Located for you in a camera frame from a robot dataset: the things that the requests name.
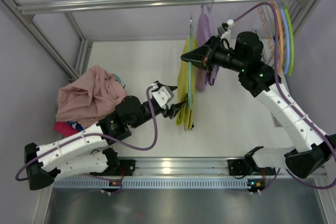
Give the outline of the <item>yellow trousers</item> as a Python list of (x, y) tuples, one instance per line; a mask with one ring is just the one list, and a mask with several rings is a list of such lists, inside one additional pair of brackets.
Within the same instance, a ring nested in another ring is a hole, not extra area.
[[(186, 104), (176, 116), (176, 125), (184, 126), (184, 130), (192, 130), (194, 127), (194, 100), (195, 100), (195, 84), (196, 84), (196, 67), (192, 67), (192, 95), (193, 108), (190, 110)], [(180, 71), (177, 78), (177, 99), (178, 102), (188, 101), (188, 63), (181, 61)]]

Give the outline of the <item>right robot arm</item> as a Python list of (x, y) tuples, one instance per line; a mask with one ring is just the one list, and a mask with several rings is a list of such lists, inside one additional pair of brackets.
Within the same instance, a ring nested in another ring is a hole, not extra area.
[(238, 81), (267, 108), (292, 141), (287, 148), (258, 146), (245, 155), (252, 169), (282, 168), (305, 179), (335, 156), (335, 135), (328, 135), (304, 113), (282, 83), (281, 77), (261, 60), (264, 46), (250, 31), (238, 34), (235, 47), (227, 49), (218, 36), (181, 55), (181, 60), (211, 71), (222, 67), (238, 72)]

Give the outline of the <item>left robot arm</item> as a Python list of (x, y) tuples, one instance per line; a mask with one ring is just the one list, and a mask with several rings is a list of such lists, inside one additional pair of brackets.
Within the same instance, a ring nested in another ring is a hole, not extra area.
[(132, 129), (152, 121), (153, 141), (157, 142), (156, 116), (173, 119), (188, 103), (188, 99), (184, 98), (177, 104), (169, 104), (176, 89), (176, 86), (166, 86), (156, 81), (146, 90), (146, 102), (142, 103), (137, 97), (128, 95), (112, 113), (81, 132), (46, 145), (26, 145), (25, 165), (20, 171), (26, 172), (29, 189), (40, 190), (58, 180), (76, 175), (122, 175), (118, 154), (112, 145), (120, 143), (141, 151), (152, 149), (154, 144), (140, 148), (124, 140), (132, 135)]

